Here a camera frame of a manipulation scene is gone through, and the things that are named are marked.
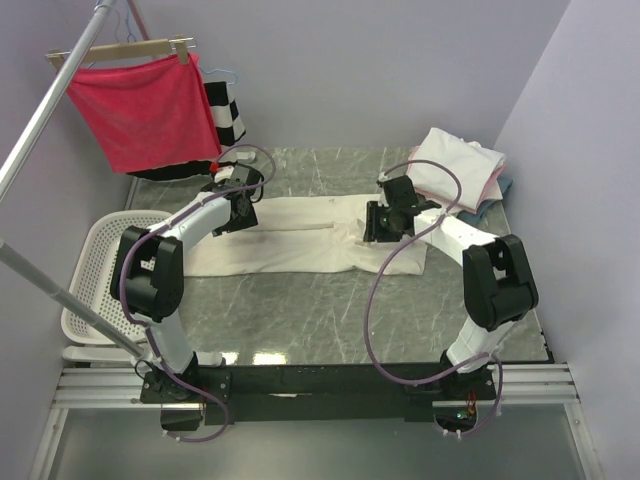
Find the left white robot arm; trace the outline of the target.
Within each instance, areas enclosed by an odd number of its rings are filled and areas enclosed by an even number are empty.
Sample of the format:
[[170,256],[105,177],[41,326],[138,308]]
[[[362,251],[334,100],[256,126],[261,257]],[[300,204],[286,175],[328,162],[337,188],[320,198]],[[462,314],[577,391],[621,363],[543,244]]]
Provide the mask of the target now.
[[251,197],[263,185],[262,173],[237,163],[177,213],[149,227],[130,226],[120,237],[111,295],[130,322],[144,328],[154,362],[170,371],[164,389],[176,401],[193,399],[200,388],[198,374],[191,371],[197,367],[196,354],[178,315],[185,256],[206,236],[256,226]]

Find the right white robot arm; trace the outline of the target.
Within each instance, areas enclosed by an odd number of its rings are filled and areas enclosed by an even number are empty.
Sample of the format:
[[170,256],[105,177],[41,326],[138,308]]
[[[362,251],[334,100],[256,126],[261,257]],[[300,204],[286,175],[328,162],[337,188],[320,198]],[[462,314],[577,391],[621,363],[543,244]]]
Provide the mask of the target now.
[[383,179],[378,185],[381,198],[366,205],[363,240],[398,247],[383,261],[372,287],[378,286],[399,253],[423,242],[462,268],[467,318],[441,358],[444,370],[432,377],[404,380],[385,370],[373,353],[365,319],[367,352],[375,368],[391,381],[417,386],[439,380],[444,395],[460,399],[474,386],[472,372],[486,365],[507,332],[539,302],[524,245],[515,235],[487,233],[450,215],[445,207],[419,195],[406,175]]

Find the cream white t shirt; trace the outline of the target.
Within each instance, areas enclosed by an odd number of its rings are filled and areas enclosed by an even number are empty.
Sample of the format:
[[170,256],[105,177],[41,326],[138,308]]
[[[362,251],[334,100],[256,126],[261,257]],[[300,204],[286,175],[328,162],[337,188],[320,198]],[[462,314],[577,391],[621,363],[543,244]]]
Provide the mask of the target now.
[[397,247],[366,243],[366,204],[376,194],[266,199],[258,225],[206,236],[186,254],[187,277],[256,273],[375,273]]

